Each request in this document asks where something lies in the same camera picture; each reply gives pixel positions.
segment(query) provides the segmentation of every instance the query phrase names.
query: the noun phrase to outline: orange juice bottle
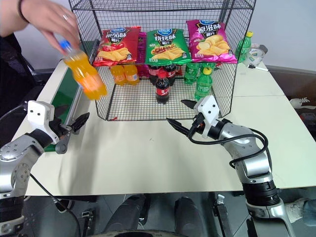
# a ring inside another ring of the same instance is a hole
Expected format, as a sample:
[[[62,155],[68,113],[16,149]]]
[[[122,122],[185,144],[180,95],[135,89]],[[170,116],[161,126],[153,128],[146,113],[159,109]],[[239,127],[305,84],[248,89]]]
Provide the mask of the orange juice bottle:
[[[112,76],[114,77],[114,83],[116,85],[124,85],[126,83],[126,77],[124,74],[124,67],[121,65],[112,66],[110,68]]]
[[[106,95],[106,86],[97,70],[90,65],[87,55],[79,49],[73,49],[66,40],[60,42],[60,46],[67,52],[64,62],[71,68],[74,79],[83,87],[86,96],[90,100],[98,100],[101,95]]]
[[[139,83],[139,76],[135,65],[124,65],[124,73],[128,84],[136,85]]]

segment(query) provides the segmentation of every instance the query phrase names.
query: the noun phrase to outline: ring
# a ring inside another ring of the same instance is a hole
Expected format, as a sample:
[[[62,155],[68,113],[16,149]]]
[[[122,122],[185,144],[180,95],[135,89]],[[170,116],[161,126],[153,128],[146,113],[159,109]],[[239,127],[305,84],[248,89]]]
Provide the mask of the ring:
[[[65,19],[65,21],[68,20],[68,16],[66,14],[63,15],[63,18]]]

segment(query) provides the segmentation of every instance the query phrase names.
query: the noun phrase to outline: bracelet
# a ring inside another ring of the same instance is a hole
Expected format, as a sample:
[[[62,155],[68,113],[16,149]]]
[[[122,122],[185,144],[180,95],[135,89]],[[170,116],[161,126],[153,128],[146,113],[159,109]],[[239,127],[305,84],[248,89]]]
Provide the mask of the bracelet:
[[[20,17],[22,18],[22,20],[26,21],[27,23],[29,23],[29,21],[23,16],[22,10],[21,10],[21,4],[22,4],[23,0],[19,0],[18,1],[18,12]]]

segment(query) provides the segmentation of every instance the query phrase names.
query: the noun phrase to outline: green chip bag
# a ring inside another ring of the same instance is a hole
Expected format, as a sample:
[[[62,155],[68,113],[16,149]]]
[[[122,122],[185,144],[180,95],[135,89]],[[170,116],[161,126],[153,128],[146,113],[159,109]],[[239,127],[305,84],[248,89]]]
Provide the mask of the green chip bag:
[[[161,66],[190,62],[183,30],[169,28],[147,32],[146,64]]]

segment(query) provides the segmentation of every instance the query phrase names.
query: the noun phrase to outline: red bottle cap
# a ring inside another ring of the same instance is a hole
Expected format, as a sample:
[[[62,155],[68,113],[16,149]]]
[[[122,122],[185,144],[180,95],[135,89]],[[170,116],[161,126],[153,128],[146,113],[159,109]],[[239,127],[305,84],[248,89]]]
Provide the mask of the red bottle cap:
[[[166,78],[167,72],[165,70],[159,70],[157,73],[158,78]]]

